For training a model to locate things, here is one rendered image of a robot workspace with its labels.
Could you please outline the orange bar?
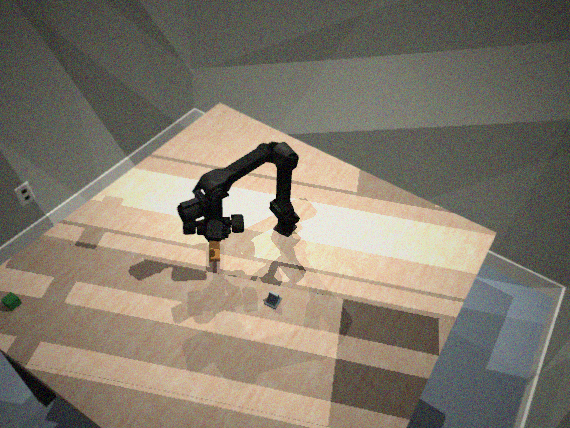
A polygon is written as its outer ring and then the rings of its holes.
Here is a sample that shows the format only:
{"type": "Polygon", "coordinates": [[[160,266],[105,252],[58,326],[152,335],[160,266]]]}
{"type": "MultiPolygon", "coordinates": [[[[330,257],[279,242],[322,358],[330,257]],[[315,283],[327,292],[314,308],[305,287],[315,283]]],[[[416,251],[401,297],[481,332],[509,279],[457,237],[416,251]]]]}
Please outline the orange bar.
{"type": "Polygon", "coordinates": [[[220,262],[220,241],[209,241],[210,262],[220,262]]]}

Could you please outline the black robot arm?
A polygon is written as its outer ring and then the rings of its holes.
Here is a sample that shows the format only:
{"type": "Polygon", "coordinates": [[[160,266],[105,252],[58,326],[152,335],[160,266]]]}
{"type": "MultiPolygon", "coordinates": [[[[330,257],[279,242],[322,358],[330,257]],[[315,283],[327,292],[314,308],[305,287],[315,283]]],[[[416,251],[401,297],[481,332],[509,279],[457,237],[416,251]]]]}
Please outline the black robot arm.
{"type": "MultiPolygon", "coordinates": [[[[192,191],[195,198],[178,205],[179,216],[186,224],[205,216],[205,213],[220,214],[223,209],[222,199],[229,196],[228,191],[232,184],[268,162],[277,167],[276,198],[270,202],[269,207],[278,219],[273,229],[289,237],[300,219],[290,201],[292,170],[297,167],[298,160],[298,154],[286,142],[261,143],[255,150],[229,166],[214,169],[202,175],[192,191]]],[[[219,242],[229,237],[229,228],[226,227],[223,217],[219,220],[206,220],[205,227],[207,227],[206,239],[208,241],[219,242]]]]}

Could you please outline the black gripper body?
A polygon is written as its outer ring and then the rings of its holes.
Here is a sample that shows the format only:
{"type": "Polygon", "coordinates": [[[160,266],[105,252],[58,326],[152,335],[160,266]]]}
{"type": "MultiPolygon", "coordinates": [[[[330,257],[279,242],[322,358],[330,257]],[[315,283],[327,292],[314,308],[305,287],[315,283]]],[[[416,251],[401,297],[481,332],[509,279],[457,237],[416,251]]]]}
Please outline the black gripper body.
{"type": "MultiPolygon", "coordinates": [[[[185,235],[193,235],[196,233],[196,227],[198,233],[204,233],[205,229],[207,229],[207,227],[205,227],[206,220],[219,220],[222,217],[223,217],[223,209],[222,212],[218,215],[208,215],[205,213],[204,219],[202,219],[201,221],[193,220],[186,224],[183,223],[183,233],[185,235]]],[[[230,217],[223,217],[223,218],[225,220],[225,225],[227,228],[229,228],[229,230],[232,226],[233,233],[244,232],[244,217],[242,214],[231,214],[231,220],[230,217]]]]}

